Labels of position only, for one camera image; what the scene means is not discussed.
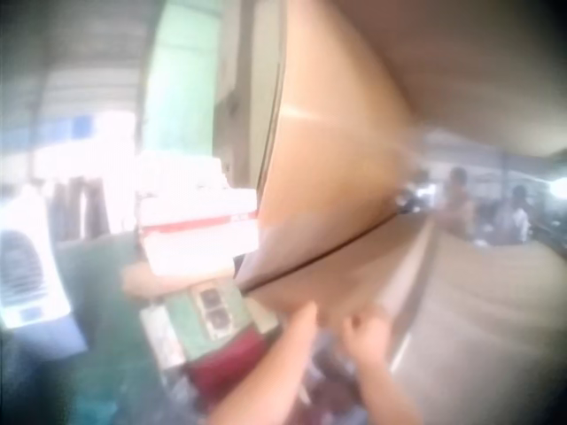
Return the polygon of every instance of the finger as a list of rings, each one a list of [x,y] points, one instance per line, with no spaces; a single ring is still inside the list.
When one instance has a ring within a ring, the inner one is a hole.
[[[366,305],[358,314],[361,323],[371,320],[380,320],[390,323],[390,316],[386,310],[376,303]]]
[[[349,344],[354,338],[353,317],[345,317],[341,326],[341,336],[345,344]]]

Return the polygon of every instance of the red stripe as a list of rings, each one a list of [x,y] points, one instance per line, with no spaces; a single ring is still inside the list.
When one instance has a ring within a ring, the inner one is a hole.
[[[142,228],[145,236],[150,233],[175,233],[183,232],[184,230],[192,230],[195,228],[210,228],[211,226],[220,226],[221,224],[229,224],[235,221],[254,220],[257,213],[243,212],[242,214],[222,215],[221,217],[213,217],[201,220],[188,220],[179,223],[157,224],[154,226],[146,226]]]

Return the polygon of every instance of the person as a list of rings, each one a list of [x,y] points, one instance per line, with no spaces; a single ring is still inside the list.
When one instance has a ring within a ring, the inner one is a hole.
[[[525,243],[530,233],[527,189],[517,185],[512,189],[510,200],[502,206],[496,216],[496,244]]]
[[[474,203],[467,191],[467,171],[456,166],[449,174],[446,199],[437,212],[439,225],[447,232],[469,239],[474,221]]]
[[[317,306],[292,315],[288,328],[258,366],[213,410],[209,425],[278,425],[295,404],[317,333]],[[416,425],[421,419],[387,366],[391,325],[370,307],[344,320],[341,341],[357,367],[361,397],[376,425]]]

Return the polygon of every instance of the hand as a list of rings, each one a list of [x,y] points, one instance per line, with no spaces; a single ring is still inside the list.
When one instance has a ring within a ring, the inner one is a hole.
[[[384,309],[375,305],[343,321],[343,346],[359,369],[385,364],[391,327]]]

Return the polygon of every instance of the bright light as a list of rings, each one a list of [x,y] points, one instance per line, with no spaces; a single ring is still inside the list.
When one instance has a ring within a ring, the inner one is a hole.
[[[416,191],[416,194],[418,197],[424,197],[426,195],[429,196],[433,196],[435,195],[435,192],[437,191],[437,188],[435,187],[435,185],[432,183],[424,188],[420,188]]]
[[[567,177],[562,177],[549,183],[549,191],[554,197],[567,199]]]

